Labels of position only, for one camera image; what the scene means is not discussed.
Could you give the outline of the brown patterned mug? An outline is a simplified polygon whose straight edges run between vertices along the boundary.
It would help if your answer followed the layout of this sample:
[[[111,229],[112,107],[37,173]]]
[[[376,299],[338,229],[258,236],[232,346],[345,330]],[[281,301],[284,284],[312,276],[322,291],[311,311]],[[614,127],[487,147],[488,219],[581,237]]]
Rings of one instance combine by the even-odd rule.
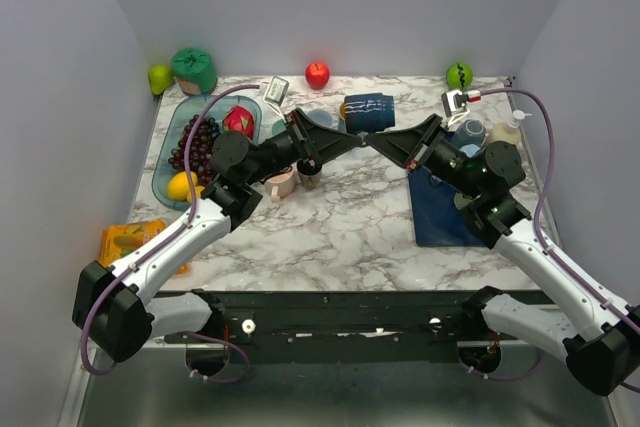
[[[322,165],[301,160],[296,164],[300,184],[306,189],[315,189],[322,175]]]

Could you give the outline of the grey blue mug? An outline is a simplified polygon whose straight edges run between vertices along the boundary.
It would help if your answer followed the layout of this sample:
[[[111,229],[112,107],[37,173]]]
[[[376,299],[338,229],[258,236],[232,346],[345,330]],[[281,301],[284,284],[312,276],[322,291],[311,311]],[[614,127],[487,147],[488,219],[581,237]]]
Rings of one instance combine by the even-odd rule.
[[[320,125],[321,127],[324,127],[324,128],[333,127],[333,118],[331,114],[327,111],[324,111],[322,109],[313,109],[313,110],[309,110],[306,113],[306,115],[312,122]]]

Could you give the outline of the pink mug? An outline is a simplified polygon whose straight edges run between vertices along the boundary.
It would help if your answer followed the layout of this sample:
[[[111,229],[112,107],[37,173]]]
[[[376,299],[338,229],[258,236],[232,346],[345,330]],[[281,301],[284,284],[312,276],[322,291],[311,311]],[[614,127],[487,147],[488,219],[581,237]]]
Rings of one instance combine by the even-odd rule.
[[[264,182],[266,194],[272,202],[279,202],[288,197],[293,193],[295,187],[295,173],[292,166],[286,167],[282,172]]]

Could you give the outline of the dark blue mug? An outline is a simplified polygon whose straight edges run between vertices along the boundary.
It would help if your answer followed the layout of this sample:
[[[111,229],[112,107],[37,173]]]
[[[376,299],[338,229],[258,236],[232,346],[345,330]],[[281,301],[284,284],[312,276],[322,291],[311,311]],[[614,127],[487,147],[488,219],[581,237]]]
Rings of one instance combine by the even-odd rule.
[[[344,98],[348,133],[376,133],[394,127],[395,103],[392,96],[382,93],[354,94]]]

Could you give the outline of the light blue faceted mug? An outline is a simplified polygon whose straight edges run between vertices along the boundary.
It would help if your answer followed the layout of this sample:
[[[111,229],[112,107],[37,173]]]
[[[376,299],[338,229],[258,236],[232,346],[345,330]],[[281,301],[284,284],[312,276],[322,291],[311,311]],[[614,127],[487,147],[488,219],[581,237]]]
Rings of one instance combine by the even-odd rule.
[[[459,150],[467,158],[472,158],[482,150],[482,147],[476,144],[467,144],[467,145],[461,146]]]

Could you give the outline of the dark teal mug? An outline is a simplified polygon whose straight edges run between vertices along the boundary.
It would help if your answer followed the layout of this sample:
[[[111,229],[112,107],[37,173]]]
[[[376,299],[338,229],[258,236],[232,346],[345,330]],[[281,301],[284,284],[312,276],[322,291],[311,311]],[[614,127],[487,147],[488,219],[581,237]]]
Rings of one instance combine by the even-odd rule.
[[[481,121],[467,119],[456,129],[451,138],[451,143],[457,148],[462,148],[466,145],[481,147],[485,136],[486,128]]]

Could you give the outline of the mint green mug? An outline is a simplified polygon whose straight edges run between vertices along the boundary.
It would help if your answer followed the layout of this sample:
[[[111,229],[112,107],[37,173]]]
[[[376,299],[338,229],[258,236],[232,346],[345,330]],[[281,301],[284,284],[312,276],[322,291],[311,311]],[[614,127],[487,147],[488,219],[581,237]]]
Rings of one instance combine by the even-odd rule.
[[[283,120],[278,120],[273,124],[272,129],[271,129],[271,134],[273,136],[276,136],[276,135],[278,135],[280,133],[283,133],[285,131],[286,131],[285,122]]]

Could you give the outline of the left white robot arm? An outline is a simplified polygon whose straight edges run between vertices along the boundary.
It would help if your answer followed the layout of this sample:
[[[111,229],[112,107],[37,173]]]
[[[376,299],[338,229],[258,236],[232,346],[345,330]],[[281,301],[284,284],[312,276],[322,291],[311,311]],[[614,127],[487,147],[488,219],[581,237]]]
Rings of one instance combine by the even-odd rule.
[[[214,177],[178,220],[111,266],[94,261],[81,271],[72,321],[83,342],[93,340],[116,363],[132,357],[157,318],[148,304],[179,267],[250,218],[262,200],[253,184],[297,162],[322,166],[362,144],[299,108],[286,115],[285,125],[260,144],[238,131],[220,134],[210,159]]]

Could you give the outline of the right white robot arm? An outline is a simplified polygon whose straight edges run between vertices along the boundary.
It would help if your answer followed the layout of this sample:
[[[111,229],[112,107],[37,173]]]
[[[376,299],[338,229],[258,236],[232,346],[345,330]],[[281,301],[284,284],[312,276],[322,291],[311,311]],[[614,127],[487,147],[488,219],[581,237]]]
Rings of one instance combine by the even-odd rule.
[[[469,337],[504,333],[563,361],[587,390],[607,396],[639,367],[639,310],[587,275],[540,228],[510,190],[525,178],[513,144],[497,141],[472,157],[446,138],[437,115],[416,127],[367,134],[364,142],[409,172],[426,169],[470,198],[467,229],[522,270],[551,299],[552,314],[486,287],[460,314]]]

